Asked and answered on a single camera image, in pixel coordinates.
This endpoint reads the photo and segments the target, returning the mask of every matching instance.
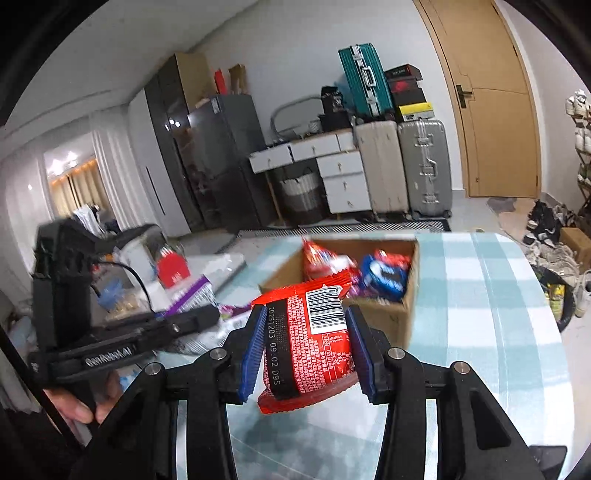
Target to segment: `checkered tablecloth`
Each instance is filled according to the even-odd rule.
[[[379,238],[408,238],[379,233]],[[375,238],[376,234],[352,234]],[[574,429],[569,371],[554,317],[519,246],[492,233],[422,233],[410,353],[423,362],[471,364],[529,445],[571,447]],[[277,242],[217,296],[254,299],[257,285],[300,247]],[[228,407],[242,480],[373,479],[386,406],[367,402],[358,385],[315,406],[263,416],[254,395]],[[568,473],[567,457],[562,477]],[[437,470],[437,421],[427,402],[426,478]]]

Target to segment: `rug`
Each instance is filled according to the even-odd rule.
[[[451,232],[449,223],[445,219],[414,220],[400,223],[351,223],[348,225],[322,225],[308,228],[268,228],[262,230],[240,230],[237,238],[269,238],[302,235],[327,235],[329,233],[357,233],[357,232]]]
[[[501,229],[518,243],[522,242],[524,235],[527,233],[528,214],[534,205],[534,199],[517,199],[513,212],[498,214]]]
[[[491,197],[486,201],[488,208],[499,215],[501,212],[515,211],[515,197]]]

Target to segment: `blue gripper pad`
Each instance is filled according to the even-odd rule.
[[[245,327],[252,329],[252,334],[246,352],[242,357],[242,378],[240,387],[238,388],[238,397],[243,402],[248,399],[249,395],[255,389],[256,376],[258,375],[262,353],[265,349],[264,333],[265,322],[267,321],[267,307],[255,306],[252,310],[251,317],[253,315],[257,315],[255,323],[248,325],[253,320],[253,318],[249,318]]]
[[[357,305],[347,309],[345,320],[361,391],[374,405],[387,403],[391,374],[384,364],[384,353],[389,348],[388,340],[383,332],[369,328]]]

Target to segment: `barcode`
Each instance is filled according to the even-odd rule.
[[[341,287],[334,286],[306,292],[312,335],[347,329],[345,313],[339,299],[340,291]]]

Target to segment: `ceiling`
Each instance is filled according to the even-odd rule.
[[[75,165],[71,165],[68,161],[68,155],[70,152],[76,156]],[[46,151],[43,154],[43,160],[45,161],[45,167],[48,174],[52,175],[53,172],[51,171],[51,168],[56,160],[61,164],[63,171],[66,171],[68,168],[84,163],[86,160],[94,156],[95,148],[92,144],[92,134],[87,133],[62,144],[53,150]]]
[[[0,129],[0,158],[95,110],[127,103],[175,51],[256,0],[109,0],[51,54]]]

